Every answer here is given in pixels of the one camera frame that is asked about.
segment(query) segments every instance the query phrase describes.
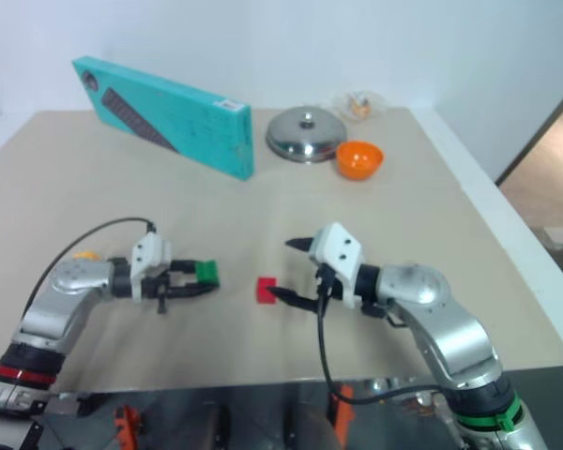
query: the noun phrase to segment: table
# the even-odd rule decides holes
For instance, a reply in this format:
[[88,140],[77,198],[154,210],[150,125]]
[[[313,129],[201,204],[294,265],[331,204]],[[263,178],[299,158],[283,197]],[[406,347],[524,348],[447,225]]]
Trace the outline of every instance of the table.
[[[313,314],[256,304],[259,276],[310,293],[314,267],[283,245],[340,221],[369,263],[441,270],[486,326],[506,368],[563,364],[563,343],[534,294],[408,110],[349,126],[380,145],[384,166],[363,183],[332,163],[286,161],[264,143],[276,113],[253,112],[256,172],[247,182],[116,129],[92,112],[41,112],[0,151],[0,355],[43,267],[102,221],[145,216],[174,257],[216,259],[221,288],[95,308],[58,379],[63,390],[118,391],[320,379]],[[78,249],[129,256],[143,232],[121,225]],[[407,330],[331,304],[327,351],[340,378],[427,373]]]

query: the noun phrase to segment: teal box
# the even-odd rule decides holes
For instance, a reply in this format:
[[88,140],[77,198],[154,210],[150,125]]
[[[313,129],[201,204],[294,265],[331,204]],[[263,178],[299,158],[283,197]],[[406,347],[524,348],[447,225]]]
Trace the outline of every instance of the teal box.
[[254,172],[250,106],[89,56],[73,66],[105,124],[242,180]]

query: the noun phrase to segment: white wall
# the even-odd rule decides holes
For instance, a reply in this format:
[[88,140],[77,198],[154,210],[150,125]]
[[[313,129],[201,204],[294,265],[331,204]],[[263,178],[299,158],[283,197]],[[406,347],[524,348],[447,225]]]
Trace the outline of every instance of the white wall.
[[84,54],[254,106],[438,105],[495,175],[563,96],[563,0],[0,1],[0,113],[89,108]]

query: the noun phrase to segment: red block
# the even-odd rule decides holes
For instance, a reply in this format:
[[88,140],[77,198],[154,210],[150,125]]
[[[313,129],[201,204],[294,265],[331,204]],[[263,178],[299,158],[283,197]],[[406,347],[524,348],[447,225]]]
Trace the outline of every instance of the red block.
[[275,305],[275,295],[269,292],[266,288],[275,286],[277,279],[273,277],[259,277],[256,280],[256,303],[262,305]]

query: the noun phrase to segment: orange bowl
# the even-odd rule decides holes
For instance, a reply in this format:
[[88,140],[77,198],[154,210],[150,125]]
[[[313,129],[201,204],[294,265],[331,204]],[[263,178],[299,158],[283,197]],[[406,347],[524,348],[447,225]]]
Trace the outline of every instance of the orange bowl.
[[349,141],[336,150],[338,170],[351,180],[366,180],[384,162],[384,152],[369,142]]

